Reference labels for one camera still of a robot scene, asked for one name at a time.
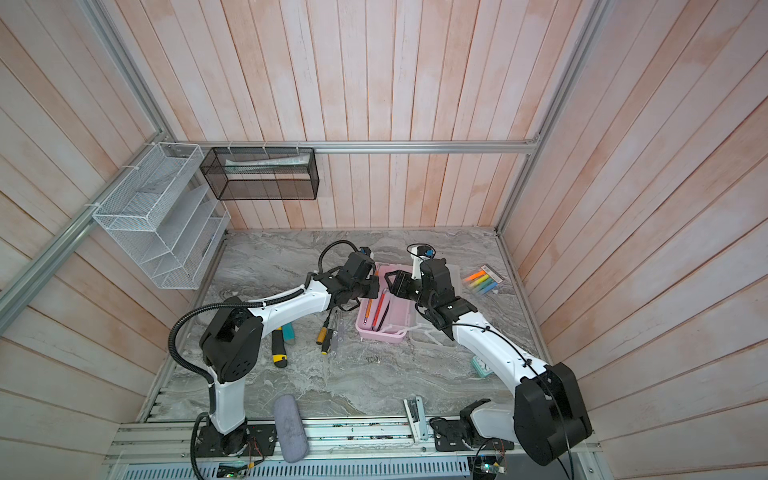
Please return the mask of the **orange handled screwdriver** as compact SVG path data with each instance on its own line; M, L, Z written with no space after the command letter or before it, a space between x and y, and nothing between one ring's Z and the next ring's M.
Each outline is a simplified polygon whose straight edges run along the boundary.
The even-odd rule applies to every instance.
M370 318L370 315L371 315L371 310L372 310L373 304L374 304L374 299L369 299L368 303L367 303L367 306L366 306L365 314L364 314L364 317L363 317L363 323L362 323L363 326L367 326L368 323L369 323L369 318Z

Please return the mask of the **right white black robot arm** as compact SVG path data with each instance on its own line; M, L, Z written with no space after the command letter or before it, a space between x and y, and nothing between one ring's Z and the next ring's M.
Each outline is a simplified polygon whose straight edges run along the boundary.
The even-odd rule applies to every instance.
M414 271L385 273L389 292L412 301L417 313L449 339L480 358L511 391L512 404L474 407L469 423L483 438L517 442L537 464L547 466L593 433L574 372L549 365L500 330L458 296L443 259L419 259Z

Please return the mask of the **teal handled tool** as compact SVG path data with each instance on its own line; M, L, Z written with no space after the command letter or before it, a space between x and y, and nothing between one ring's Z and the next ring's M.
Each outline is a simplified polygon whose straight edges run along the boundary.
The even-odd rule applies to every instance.
M282 327L283 340L286 344L295 343L295 332L291 324L286 324Z

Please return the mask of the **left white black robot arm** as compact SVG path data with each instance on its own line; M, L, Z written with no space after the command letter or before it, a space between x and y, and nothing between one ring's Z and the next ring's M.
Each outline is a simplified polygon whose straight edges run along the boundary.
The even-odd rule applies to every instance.
M239 456L256 446L245 414L244 379L257 363L264 337L307 315L374 299L378 292L371 250L338 240L321 252L318 269L291 290L253 301L232 297L184 314L170 330L169 354L179 366L203 377L209 394L209 409L193 427L190 457L197 458L207 447ZM204 365L198 366L180 354L177 336L190 320L208 311L215 315L200 338Z

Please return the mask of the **red handled screwdriver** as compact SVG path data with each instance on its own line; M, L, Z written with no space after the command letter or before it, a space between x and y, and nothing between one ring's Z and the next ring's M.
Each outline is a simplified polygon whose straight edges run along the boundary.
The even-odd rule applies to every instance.
M375 311L375 315L372 321L372 328L371 328L372 331L377 331L380 328L381 318L383 316L382 311L386 303L386 297L387 297L387 292L384 291L377 303L377 309Z

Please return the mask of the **pink plastic tool box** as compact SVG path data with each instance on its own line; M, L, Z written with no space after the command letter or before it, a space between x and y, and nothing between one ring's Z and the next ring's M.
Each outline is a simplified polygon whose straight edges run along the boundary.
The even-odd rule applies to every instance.
M453 325L460 320L461 316L477 311L473 304L456 294L450 270L444 259L426 260L420 267L423 282L421 303L397 298L388 289L384 275L393 270L404 269L399 269L395 265L382 265L378 268L380 291L379 297L374 299L369 323L367 326L362 325L368 300L362 302L361 312L356 321L356 329L363 339L399 344L404 340L407 332L416 325L415 317L426 320L428 324L453 339ZM372 321L378 300L384 291L387 292L384 309L389 301L392 303L383 328L376 332L371 330Z

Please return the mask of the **black yellow stubby screwdriver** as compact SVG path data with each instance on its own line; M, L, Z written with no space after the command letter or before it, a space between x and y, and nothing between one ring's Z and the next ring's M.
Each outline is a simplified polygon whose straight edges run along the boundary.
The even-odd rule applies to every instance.
M288 365L284 334L281 328L271 332L271 355L272 362L277 368L285 368Z

